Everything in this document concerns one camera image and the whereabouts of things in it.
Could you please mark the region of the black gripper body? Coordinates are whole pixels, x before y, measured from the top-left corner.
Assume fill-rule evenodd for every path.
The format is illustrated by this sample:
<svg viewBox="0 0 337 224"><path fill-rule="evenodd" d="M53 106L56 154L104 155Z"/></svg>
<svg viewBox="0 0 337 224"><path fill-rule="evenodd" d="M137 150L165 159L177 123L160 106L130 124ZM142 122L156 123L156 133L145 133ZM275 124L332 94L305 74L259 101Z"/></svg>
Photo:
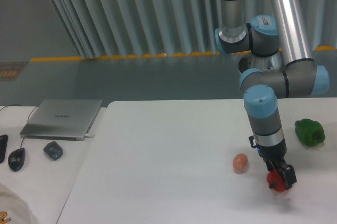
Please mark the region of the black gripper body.
<svg viewBox="0 0 337 224"><path fill-rule="evenodd" d="M252 148L257 148L259 156L263 159L265 163L266 160L278 161L279 170L282 168L282 166L287 165L284 159L287 150L285 139L282 139L281 142L270 147L262 146L257 143L254 145L253 144L254 136L250 136L249 141Z"/></svg>

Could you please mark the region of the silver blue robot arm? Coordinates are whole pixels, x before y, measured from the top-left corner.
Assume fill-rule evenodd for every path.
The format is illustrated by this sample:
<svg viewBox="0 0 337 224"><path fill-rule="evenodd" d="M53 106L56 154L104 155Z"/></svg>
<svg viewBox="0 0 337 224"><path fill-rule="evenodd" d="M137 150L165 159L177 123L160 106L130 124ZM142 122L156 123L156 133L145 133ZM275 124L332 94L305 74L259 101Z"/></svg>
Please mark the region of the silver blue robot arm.
<svg viewBox="0 0 337 224"><path fill-rule="evenodd" d="M290 189L296 182L294 167L287 164L286 143L277 106L278 99L325 93L330 80L327 69L312 58L299 0L271 0L273 16L258 15L244 21L244 0L221 0L221 25L215 30L221 54L250 51L269 61L280 55L281 66L249 65L241 72L239 86L256 148L269 172Z"/></svg>

